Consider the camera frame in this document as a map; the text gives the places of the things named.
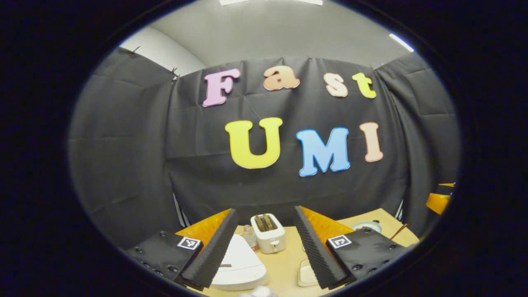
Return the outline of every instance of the foam letter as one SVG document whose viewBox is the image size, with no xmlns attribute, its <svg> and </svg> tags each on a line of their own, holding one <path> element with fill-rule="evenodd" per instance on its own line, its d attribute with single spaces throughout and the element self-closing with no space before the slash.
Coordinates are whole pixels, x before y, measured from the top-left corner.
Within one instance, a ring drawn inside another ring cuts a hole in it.
<svg viewBox="0 0 528 297">
<path fill-rule="evenodd" d="M 347 128 L 334 128 L 330 133 L 328 144 L 325 146 L 319 134 L 315 130 L 302 130 L 297 132 L 297 139 L 303 144 L 303 168 L 299 171 L 302 177 L 308 177 L 317 173 L 314 160 L 317 161 L 321 171 L 326 172 L 330 160 L 334 162 L 330 166 L 332 171 L 341 171 L 350 168 L 350 162 L 346 156 Z"/>
<path fill-rule="evenodd" d="M 366 156 L 365 161 L 376 162 L 383 158 L 383 153 L 380 151 L 380 142 L 378 141 L 378 124 L 364 123 L 360 125 L 360 130 L 365 133 L 366 141 Z"/>
<path fill-rule="evenodd" d="M 204 79 L 207 81 L 207 97 L 202 103 L 203 107 L 225 103 L 227 98 L 222 96 L 222 89 L 226 94 L 231 92 L 233 89 L 233 79 L 231 77 L 239 78 L 240 70 L 235 68 L 217 73 L 211 73 L 210 75 L 206 75 L 204 77 Z"/>
<path fill-rule="evenodd" d="M 253 155 L 249 150 L 249 130 L 253 127 L 252 122 L 237 120 L 225 126 L 225 130 L 229 133 L 231 157 L 240 167 L 247 169 L 266 168 L 279 159 L 279 126 L 282 125 L 282 119 L 278 117 L 263 118 L 259 125 L 266 131 L 267 150 L 263 155 Z"/>
<path fill-rule="evenodd" d="M 361 72 L 353 75 L 352 79 L 357 81 L 357 86 L 360 88 L 360 92 L 363 96 L 371 99 L 376 97 L 376 91 L 371 90 L 369 86 L 372 84 L 372 79 L 365 77 L 365 74 Z"/>
<path fill-rule="evenodd" d="M 323 79 L 328 84 L 326 90 L 334 97 L 346 97 L 348 89 L 343 84 L 343 78 L 334 73 L 325 73 Z"/>
<path fill-rule="evenodd" d="M 300 84 L 295 77 L 294 70 L 288 66 L 275 66 L 264 71 L 264 87 L 268 91 L 276 91 L 282 88 L 293 89 Z"/>
</svg>

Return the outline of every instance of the blue letter m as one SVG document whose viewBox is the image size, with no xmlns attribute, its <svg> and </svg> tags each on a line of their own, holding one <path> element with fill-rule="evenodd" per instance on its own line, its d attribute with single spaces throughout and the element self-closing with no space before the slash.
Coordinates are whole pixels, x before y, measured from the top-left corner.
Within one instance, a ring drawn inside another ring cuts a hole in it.
<svg viewBox="0 0 528 297">
<path fill-rule="evenodd" d="M 321 171 L 326 172 L 330 160 L 334 162 L 330 166 L 332 171 L 346 170 L 350 162 L 346 156 L 347 128 L 334 128 L 330 133 L 328 144 L 325 145 L 315 130 L 302 130 L 297 132 L 297 139 L 303 144 L 303 168 L 299 171 L 302 177 L 309 177 L 317 173 L 314 160 L 317 161 Z"/>
</svg>

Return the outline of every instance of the black curtain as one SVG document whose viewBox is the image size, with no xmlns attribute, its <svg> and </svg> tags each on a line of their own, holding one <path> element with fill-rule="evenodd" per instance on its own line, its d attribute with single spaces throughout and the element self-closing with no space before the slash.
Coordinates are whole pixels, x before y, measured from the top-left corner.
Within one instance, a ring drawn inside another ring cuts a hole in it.
<svg viewBox="0 0 528 297">
<path fill-rule="evenodd" d="M 68 149 L 74 185 L 93 222 L 128 248 L 159 229 L 180 229 L 163 167 L 170 71 L 125 49 L 83 88 Z"/>
<path fill-rule="evenodd" d="M 266 69 L 286 65 L 300 79 L 294 89 L 268 91 Z M 238 68 L 226 103 L 204 108 L 204 76 Z M 337 73 L 348 89 L 331 96 L 323 75 Z M 352 76 L 372 79 L 374 99 L 361 95 Z M 224 127 L 250 120 L 250 149 L 266 151 L 261 119 L 279 117 L 281 152 L 273 165 L 248 170 L 231 157 Z M 425 205 L 440 182 L 453 182 L 459 136 L 449 95 L 433 70 L 415 53 L 380 69 L 352 63 L 282 57 L 239 61 L 207 68 L 172 82 L 152 61 L 115 50 L 83 89 L 69 135 L 72 177 L 96 225 L 121 247 L 159 229 L 181 228 L 173 193 L 191 223 L 237 208 L 239 223 L 270 212 L 293 225 L 293 206 L 334 219 L 383 208 L 418 236 L 437 218 Z M 376 122 L 383 159 L 366 162 L 359 125 Z M 326 143 L 333 128 L 345 127 L 344 171 L 301 177 L 302 145 L 296 133 L 314 129 Z"/>
</svg>

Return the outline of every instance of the white wall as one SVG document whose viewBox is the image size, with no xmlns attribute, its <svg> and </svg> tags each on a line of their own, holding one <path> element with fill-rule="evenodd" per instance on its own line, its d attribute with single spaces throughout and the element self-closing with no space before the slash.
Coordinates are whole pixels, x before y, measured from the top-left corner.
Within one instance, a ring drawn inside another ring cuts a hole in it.
<svg viewBox="0 0 528 297">
<path fill-rule="evenodd" d="M 323 6 L 279 0 L 222 6 L 218 0 L 197 0 L 150 26 L 207 67 L 293 55 L 378 68 L 409 53 L 389 37 L 390 30 L 330 0 Z"/>
<path fill-rule="evenodd" d="M 136 53 L 168 70 L 178 67 L 175 71 L 178 75 L 183 76 L 205 68 L 198 58 L 176 41 L 149 26 L 132 35 L 120 46 L 130 51 L 140 47 Z"/>
</svg>

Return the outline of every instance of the glass bottle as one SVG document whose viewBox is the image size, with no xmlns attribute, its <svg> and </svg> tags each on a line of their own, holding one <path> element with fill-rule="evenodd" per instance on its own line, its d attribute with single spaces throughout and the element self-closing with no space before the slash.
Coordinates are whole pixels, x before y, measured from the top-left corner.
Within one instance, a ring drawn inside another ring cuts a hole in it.
<svg viewBox="0 0 528 297">
<path fill-rule="evenodd" d="M 242 237 L 246 240 L 246 242 L 249 244 L 251 249 L 256 252 L 259 249 L 259 245 L 257 243 L 257 235 L 253 231 L 253 228 L 251 228 L 250 225 L 244 226 L 244 232 L 242 232 Z"/>
</svg>

